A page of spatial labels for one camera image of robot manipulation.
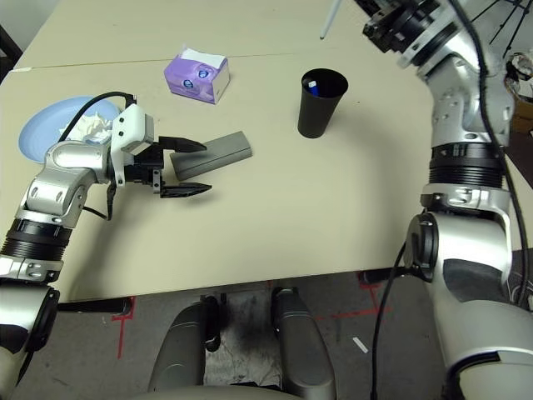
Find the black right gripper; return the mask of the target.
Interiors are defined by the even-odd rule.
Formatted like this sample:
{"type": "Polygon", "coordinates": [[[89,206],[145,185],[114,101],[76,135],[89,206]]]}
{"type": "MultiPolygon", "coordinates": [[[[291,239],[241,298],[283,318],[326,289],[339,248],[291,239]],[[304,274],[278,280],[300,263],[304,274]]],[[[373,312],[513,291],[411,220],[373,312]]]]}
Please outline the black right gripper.
{"type": "Polygon", "coordinates": [[[363,34],[382,52],[403,53],[421,35],[417,1],[362,1],[371,19],[363,34]]]}

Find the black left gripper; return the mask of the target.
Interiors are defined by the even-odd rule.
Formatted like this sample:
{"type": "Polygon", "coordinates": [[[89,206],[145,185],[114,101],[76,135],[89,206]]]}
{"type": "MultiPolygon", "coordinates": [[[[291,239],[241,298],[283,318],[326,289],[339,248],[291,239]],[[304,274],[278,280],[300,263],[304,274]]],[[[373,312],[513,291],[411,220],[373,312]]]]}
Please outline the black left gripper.
{"type": "Polygon", "coordinates": [[[196,153],[206,151],[207,147],[184,137],[160,136],[160,144],[155,142],[133,157],[133,164],[124,168],[127,183],[140,183],[150,186],[160,198],[188,198],[207,192],[211,185],[198,182],[183,182],[178,185],[162,186],[162,170],[164,168],[163,149],[176,153],[196,153]]]}

